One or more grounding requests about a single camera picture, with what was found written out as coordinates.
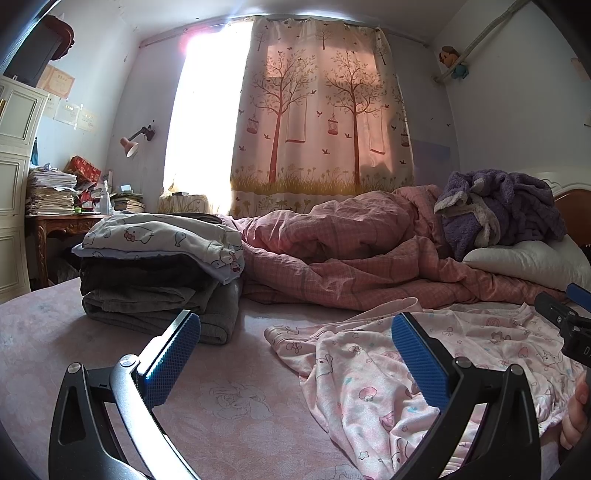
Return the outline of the person's right hand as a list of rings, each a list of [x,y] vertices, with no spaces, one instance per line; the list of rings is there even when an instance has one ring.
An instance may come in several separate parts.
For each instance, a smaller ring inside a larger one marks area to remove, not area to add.
[[[561,423],[560,444],[566,450],[571,450],[583,436],[588,424],[585,406],[590,398],[590,389],[586,381],[586,374],[582,373],[576,382],[573,396],[568,401],[568,409]]]

